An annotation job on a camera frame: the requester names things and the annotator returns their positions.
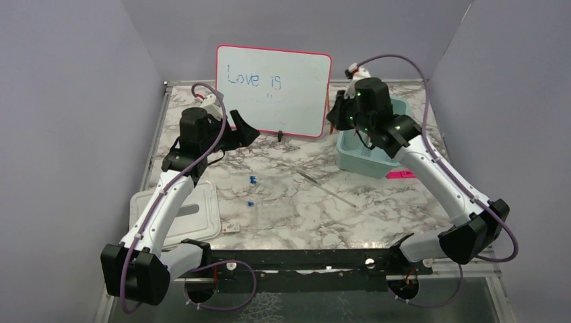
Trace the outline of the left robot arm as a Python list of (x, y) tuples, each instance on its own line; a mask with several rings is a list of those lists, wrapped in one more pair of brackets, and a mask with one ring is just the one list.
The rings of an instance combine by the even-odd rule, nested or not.
[(211, 270), (207, 242), (187, 238), (165, 252), (167, 233), (207, 169), (208, 156), (248, 147), (260, 135), (237, 110), (215, 116), (204, 108), (187, 108), (179, 130), (143, 214), (118, 244), (105, 245), (100, 255), (106, 291), (122, 302), (156, 306), (173, 280), (186, 273), (200, 277)]

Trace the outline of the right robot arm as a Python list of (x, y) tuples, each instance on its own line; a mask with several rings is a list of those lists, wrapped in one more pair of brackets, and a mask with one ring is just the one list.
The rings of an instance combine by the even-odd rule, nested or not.
[(373, 147), (412, 171), (449, 216), (450, 228), (411, 234), (393, 245), (388, 258), (394, 272), (404, 274), (428, 258), (467, 264), (500, 235), (508, 204), (470, 185), (424, 138), (419, 123), (395, 113), (388, 85), (379, 78), (357, 81), (351, 96), (339, 90), (327, 120), (339, 131), (367, 135)]

